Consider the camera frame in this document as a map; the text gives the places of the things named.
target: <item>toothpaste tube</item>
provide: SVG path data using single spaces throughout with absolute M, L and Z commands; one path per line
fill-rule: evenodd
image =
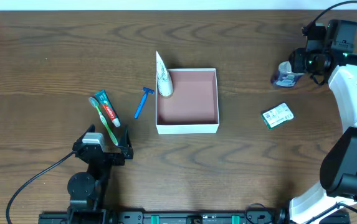
M 102 105 L 103 109 L 107 112 L 110 120 L 116 126 L 116 128 L 120 127 L 120 121 L 117 117 L 115 110 L 112 107 L 112 104 L 108 99 L 108 95 L 106 95 L 106 91 L 105 90 L 99 91 L 98 93 L 95 94 L 95 97 Z

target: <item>white box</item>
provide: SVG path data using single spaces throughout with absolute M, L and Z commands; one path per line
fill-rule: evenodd
M 173 94 L 159 94 L 156 77 L 156 128 L 159 134 L 216 133 L 218 112 L 217 72 L 215 68 L 168 70 Z

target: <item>toothbrush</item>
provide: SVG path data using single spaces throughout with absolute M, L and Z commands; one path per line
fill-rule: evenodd
M 113 143 L 118 146 L 118 142 L 117 142 L 117 139 L 115 137 L 115 135 L 112 133 L 112 130 L 110 130 L 109 128 L 109 125 L 108 125 L 108 122 L 106 121 L 106 118 L 104 117 L 104 115 L 102 114 L 101 110 L 99 109 L 99 103 L 98 101 L 94 98 L 94 97 L 90 97 L 89 99 L 89 102 L 91 103 L 91 105 L 97 109 L 98 111 L 98 114 L 99 114 L 99 118 L 101 119 L 102 121 L 102 124 L 105 126 L 105 128 L 108 130 L 108 133 L 109 133 L 109 136 L 110 138 L 112 139 Z

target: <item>green tape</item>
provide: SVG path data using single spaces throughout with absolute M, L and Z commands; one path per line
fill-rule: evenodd
M 158 215 L 151 216 L 151 224 L 159 224 L 159 216 Z
M 233 215 L 232 216 L 232 224 L 240 224 L 240 216 Z

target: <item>wood grain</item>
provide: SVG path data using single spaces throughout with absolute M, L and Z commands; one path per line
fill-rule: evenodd
M 278 207 L 317 180 L 341 136 L 332 92 L 303 78 L 269 79 L 305 45 L 300 28 L 319 11 L 0 12 L 0 223 L 11 195 L 68 154 L 94 123 L 87 98 L 106 89 L 130 128 L 134 160 L 112 172 L 107 204 L 145 210 Z M 357 21 L 357 11 L 329 19 Z M 217 134 L 158 135 L 155 98 L 133 115 L 142 87 L 155 86 L 155 51 L 169 68 L 217 68 Z M 295 119 L 269 131 L 260 112 L 287 102 Z M 14 223 L 65 210 L 67 182 L 86 164 L 71 158 L 17 197 Z M 351 214 L 357 223 L 357 215 Z

